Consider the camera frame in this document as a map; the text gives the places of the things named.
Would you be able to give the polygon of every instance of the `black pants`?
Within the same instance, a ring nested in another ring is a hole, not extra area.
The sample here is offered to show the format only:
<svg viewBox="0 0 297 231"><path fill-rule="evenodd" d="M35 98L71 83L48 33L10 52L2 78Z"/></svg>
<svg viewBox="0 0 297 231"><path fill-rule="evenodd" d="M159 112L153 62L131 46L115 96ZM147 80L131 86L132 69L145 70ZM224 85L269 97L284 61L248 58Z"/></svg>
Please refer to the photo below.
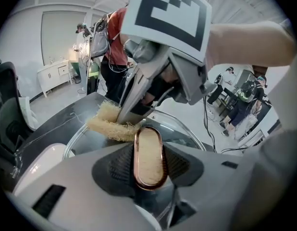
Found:
<svg viewBox="0 0 297 231"><path fill-rule="evenodd" d="M222 85L218 85L217 89L212 93L212 95L210 96L210 98L207 99L207 102L209 104L212 104L213 102L215 102L217 100L217 98L219 97L219 95L222 92L223 92Z"/></svg>
<svg viewBox="0 0 297 231"><path fill-rule="evenodd" d="M250 114L252 103L246 103L238 99L235 107L229 113L231 124L236 127L247 115Z"/></svg>
<svg viewBox="0 0 297 231"><path fill-rule="evenodd" d="M109 68L108 58L104 56L100 65L100 73L106 81L107 93L105 97L119 103L125 88L124 76L126 71L122 70L126 69L127 66L114 64L111 64L110 66L112 66L114 71L120 73L113 72Z"/></svg>

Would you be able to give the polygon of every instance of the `gray floor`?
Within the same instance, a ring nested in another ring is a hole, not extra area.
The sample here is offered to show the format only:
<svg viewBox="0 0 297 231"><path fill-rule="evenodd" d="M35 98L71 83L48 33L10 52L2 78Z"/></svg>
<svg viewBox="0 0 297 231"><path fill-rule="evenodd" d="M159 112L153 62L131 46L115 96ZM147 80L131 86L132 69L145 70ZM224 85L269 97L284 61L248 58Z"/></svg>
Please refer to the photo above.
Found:
<svg viewBox="0 0 297 231"><path fill-rule="evenodd" d="M30 106L32 111L37 115L39 124L43 124L60 110L83 98L85 94L81 92L81 84L69 83L62 84L48 93L34 100ZM106 92L104 80L100 81L98 93L104 95ZM159 110L172 114L181 120L201 141L212 145L211 138L204 127L204 105L203 101L190 106L189 104L176 103L173 99L165 100ZM218 116L219 108L217 105L208 106L209 130L215 137L216 150L220 152L226 148L237 148L237 142L232 138L227 138L221 134L222 128L218 126L221 118ZM240 151L229 152L228 154L242 155Z"/></svg>

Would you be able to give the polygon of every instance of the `white cabinet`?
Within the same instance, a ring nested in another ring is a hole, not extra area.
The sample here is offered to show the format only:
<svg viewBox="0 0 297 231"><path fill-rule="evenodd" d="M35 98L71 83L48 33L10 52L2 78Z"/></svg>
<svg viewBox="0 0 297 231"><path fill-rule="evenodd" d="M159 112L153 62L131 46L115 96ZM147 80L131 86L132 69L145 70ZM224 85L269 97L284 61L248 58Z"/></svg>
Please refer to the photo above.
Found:
<svg viewBox="0 0 297 231"><path fill-rule="evenodd" d="M67 81L70 81L72 84L72 79L68 71L68 60L58 61L44 66L38 70L37 78L45 97L47 97L46 92L48 90L60 84Z"/></svg>

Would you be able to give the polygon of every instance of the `red shirt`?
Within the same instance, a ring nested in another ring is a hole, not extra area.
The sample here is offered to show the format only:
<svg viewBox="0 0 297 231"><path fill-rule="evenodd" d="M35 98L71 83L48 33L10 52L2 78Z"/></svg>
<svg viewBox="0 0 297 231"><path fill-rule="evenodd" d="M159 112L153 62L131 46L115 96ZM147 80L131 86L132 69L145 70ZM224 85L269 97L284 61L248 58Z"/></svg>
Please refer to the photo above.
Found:
<svg viewBox="0 0 297 231"><path fill-rule="evenodd" d="M115 11L109 18L108 22L108 37L113 39L121 31L123 19L127 8L121 8ZM109 50L105 54L109 59ZM127 55L123 50L120 35L111 44L110 63L116 65L127 65Z"/></svg>

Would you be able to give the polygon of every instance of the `backpack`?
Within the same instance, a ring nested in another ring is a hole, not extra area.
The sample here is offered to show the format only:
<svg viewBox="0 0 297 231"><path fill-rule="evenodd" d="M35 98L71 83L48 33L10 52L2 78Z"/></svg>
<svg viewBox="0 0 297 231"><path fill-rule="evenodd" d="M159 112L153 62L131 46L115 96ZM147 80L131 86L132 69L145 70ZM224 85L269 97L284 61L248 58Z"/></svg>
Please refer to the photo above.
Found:
<svg viewBox="0 0 297 231"><path fill-rule="evenodd" d="M246 103L251 102L257 92L257 84L253 80L248 80L242 84L241 88L237 91L238 97L241 101Z"/></svg>
<svg viewBox="0 0 297 231"><path fill-rule="evenodd" d="M120 32L113 39L108 39L108 21L113 14L105 14L94 24L93 40L91 46L91 58L103 56L108 51L112 42L119 36Z"/></svg>
<svg viewBox="0 0 297 231"><path fill-rule="evenodd" d="M219 74L219 75L216 77L214 83L217 84L217 85L219 85L219 84L222 82L222 79L223 79L222 75Z"/></svg>

